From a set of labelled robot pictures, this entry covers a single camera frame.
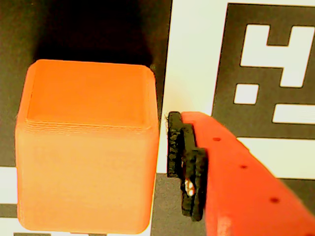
white square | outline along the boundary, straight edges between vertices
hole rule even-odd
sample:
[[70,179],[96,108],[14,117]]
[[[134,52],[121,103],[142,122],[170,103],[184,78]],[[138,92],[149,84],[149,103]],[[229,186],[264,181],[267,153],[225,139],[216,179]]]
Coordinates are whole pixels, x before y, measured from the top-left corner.
[[257,101],[259,85],[238,84],[236,86],[234,103],[235,104],[255,104]]

screw hole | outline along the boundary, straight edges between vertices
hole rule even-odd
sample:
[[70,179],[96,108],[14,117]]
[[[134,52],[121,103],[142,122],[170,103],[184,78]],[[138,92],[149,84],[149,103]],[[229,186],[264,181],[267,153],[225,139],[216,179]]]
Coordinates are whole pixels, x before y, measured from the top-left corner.
[[280,202],[280,199],[279,198],[270,198],[270,201],[272,203],[279,203]]

cube top face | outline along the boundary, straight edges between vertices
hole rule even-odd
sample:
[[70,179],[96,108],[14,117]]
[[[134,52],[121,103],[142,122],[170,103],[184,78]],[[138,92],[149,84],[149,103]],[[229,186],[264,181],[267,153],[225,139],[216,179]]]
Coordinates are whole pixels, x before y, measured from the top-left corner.
[[27,120],[143,127],[152,72],[138,65],[39,60]]

black square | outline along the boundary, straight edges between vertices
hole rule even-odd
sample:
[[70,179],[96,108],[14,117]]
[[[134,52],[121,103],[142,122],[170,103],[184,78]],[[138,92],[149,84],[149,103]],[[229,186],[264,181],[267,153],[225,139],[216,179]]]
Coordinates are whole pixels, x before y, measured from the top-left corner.
[[[315,26],[315,7],[228,4],[213,117],[237,137],[315,139],[315,125],[273,123],[277,103],[315,104],[315,50],[302,88],[282,88],[282,68],[240,66],[248,24],[270,25],[267,45],[287,46],[293,26]],[[259,84],[255,105],[234,104],[238,83]]]

orange cube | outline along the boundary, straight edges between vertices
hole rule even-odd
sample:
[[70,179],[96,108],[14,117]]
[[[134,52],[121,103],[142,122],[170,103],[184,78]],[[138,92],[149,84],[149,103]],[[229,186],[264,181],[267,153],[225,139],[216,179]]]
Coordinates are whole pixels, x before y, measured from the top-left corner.
[[37,61],[26,76],[15,142],[25,228],[137,234],[148,226],[158,156],[148,68]]

